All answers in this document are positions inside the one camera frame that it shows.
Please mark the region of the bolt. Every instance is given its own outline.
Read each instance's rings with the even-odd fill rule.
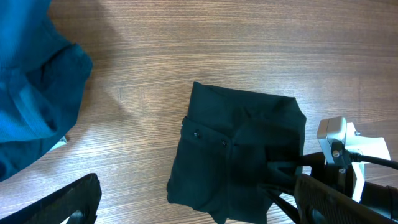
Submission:
[[[337,157],[339,157],[340,156],[340,153],[337,151],[337,150],[334,150],[333,151],[333,157],[334,158],[337,158]]]

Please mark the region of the wood grain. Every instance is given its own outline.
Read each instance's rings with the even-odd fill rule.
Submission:
[[[49,16],[95,67],[70,142],[0,183],[0,218],[95,172],[97,223],[213,223],[165,199],[194,80],[297,97],[306,153],[345,116],[398,160],[396,0],[56,0]],[[391,169],[366,175],[398,187]]]

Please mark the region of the folded black garment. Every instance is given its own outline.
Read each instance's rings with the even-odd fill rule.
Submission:
[[[257,186],[278,181],[269,161],[302,156],[305,122],[295,98],[194,82],[167,200],[217,223],[267,223],[272,201]]]

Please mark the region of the cable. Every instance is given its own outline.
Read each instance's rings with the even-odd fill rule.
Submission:
[[[396,161],[380,159],[380,158],[376,158],[376,157],[372,157],[372,156],[363,156],[358,153],[352,153],[350,155],[350,158],[351,158],[352,162],[370,162],[373,164],[378,164],[378,165],[382,165],[382,166],[386,166],[386,167],[390,167],[390,168],[398,170],[398,162],[396,162]]]

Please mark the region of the black cable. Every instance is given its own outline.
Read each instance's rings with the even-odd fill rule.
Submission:
[[[352,153],[350,155],[350,158],[351,158],[352,162],[370,162],[373,164],[378,164],[378,165],[382,165],[382,166],[386,166],[386,167],[390,167],[390,168],[398,170],[398,162],[396,162],[396,161],[380,159],[380,158],[376,158],[376,157],[372,157],[372,156],[363,156],[358,153]]]

